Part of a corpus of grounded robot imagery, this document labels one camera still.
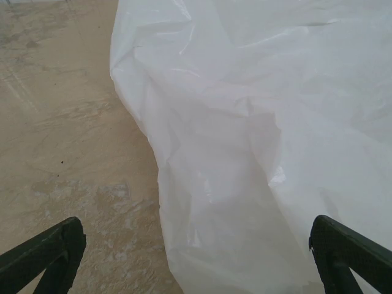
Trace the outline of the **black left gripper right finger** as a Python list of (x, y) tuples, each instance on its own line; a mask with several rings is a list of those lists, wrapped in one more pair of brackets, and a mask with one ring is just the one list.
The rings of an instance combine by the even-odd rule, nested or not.
[(392, 294), (392, 251), (326, 216), (315, 218), (309, 250), (325, 294), (364, 294), (352, 271), (380, 294)]

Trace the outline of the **white plastic bag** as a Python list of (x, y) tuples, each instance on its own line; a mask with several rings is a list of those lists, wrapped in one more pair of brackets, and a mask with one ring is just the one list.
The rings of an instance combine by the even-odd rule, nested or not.
[(119, 0), (110, 75), (184, 294), (323, 294), (320, 214), (392, 249), (392, 0)]

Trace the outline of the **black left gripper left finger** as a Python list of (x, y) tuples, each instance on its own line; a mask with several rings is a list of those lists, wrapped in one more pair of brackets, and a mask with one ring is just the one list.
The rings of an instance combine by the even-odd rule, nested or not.
[(69, 217), (0, 255), (0, 294), (17, 294), (43, 274), (33, 294), (67, 294), (86, 248), (81, 221)]

